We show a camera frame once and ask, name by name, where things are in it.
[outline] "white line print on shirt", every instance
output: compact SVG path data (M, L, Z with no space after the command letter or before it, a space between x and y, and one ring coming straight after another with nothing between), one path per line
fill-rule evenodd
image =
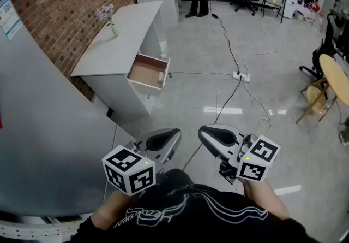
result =
M171 193L167 195L173 195L176 191L181 191L183 189L187 189L189 186L181 187L178 189L174 189ZM117 222L114 226L120 226L121 224L131 220L134 217L137 217L137 224L139 226L148 226L155 227L163 220L167 220L169 223L172 217L179 215L184 210L188 199L193 197L203 198L208 207L211 209L212 213L216 215L217 218L231 223L231 224L239 224L245 221L248 218L255 218L261 221L264 221L268 216L267 210L262 210L257 207L249 206L244 209L235 211L228 209L221 204L219 204L212 196L207 194L204 190L192 188L194 193L192 194L184 194L184 199L178 205L164 208L162 211L159 210L145 210L144 208L128 208L126 212L126 216Z

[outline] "gray floor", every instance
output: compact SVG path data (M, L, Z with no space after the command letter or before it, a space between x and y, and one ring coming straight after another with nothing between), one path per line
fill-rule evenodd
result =
M188 2L182 2L178 28L167 31L170 71L236 71L220 21L210 15L185 19L189 7ZM312 52L319 46L322 35L296 20L284 19L281 25L280 17L276 18L272 10L266 10L263 19L260 13L251 16L249 10L235 13L234 7L226 2L212 3L212 11L222 18L227 29L242 73L246 73L243 59L248 57L249 90L272 114L268 138L281 145L281 151L269 171L268 180L274 189L281 189L280 198L291 216L305 225L311 236L322 242L337 242L349 226L349 154L338 138L338 107L335 104L321 123L312 114L295 124L308 106L299 91L312 82L298 67L312 66ZM277 52L250 55L271 51ZM339 57L337 61L349 73L348 64ZM238 81L228 75L172 75L167 79L161 96L155 100L150 117L134 120L114 118L134 137L159 128L180 128L182 142L167 169L184 167L200 144L198 129L215 121L217 111L238 85ZM349 115L349 108L341 102L339 106L344 121ZM266 114L248 95L244 85L239 86L226 107L228 109L220 115L218 123L233 125L245 134L266 134L268 128L262 128L258 123L261 118L266 118ZM219 164L202 146L186 172L196 183L222 191L236 191L237 183L231 186L219 175ZM289 187L300 190L287 193L283 188Z

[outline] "poster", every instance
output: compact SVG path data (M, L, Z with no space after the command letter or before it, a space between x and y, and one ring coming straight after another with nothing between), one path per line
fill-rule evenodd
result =
M23 24L18 17L11 0L0 1L0 27L8 37L12 39L13 36L22 28Z

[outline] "open drawer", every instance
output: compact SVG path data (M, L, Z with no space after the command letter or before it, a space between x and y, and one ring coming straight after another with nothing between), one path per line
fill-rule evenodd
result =
M165 86L169 64L170 58L168 61L162 61L137 54L127 78L138 92L158 96ZM159 82L161 72L164 79Z

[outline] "white desk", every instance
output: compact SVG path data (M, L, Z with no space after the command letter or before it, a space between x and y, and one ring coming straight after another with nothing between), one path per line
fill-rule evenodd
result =
M104 26L71 76L81 76L114 112L148 115L153 96L165 85L168 61L160 60L167 42L159 9L162 1L121 7L114 15L120 36ZM160 72L163 82L158 82Z

